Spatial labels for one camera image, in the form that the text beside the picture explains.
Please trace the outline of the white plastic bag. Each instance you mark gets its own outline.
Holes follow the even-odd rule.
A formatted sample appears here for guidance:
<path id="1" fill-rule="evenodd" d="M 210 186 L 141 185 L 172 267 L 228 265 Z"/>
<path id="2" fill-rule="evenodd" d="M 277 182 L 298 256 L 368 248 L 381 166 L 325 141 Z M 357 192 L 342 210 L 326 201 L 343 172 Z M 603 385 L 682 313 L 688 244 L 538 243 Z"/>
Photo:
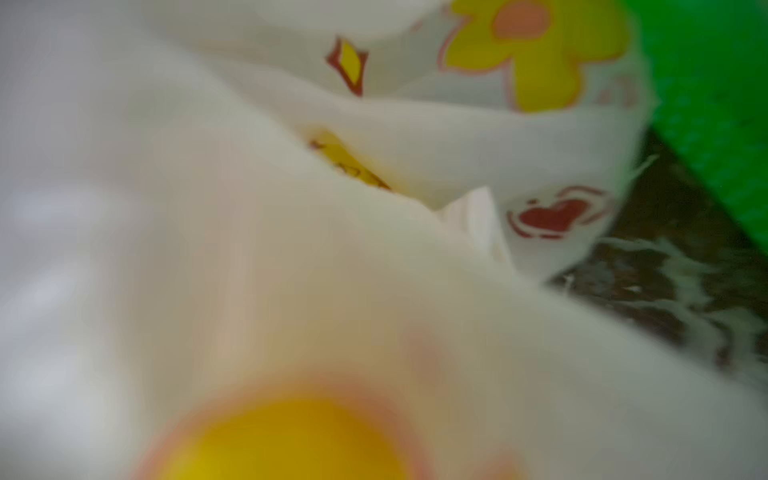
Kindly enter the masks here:
<path id="1" fill-rule="evenodd" d="M 756 389 L 548 280 L 622 1 L 5 1 L 5 479 L 763 479 Z"/>

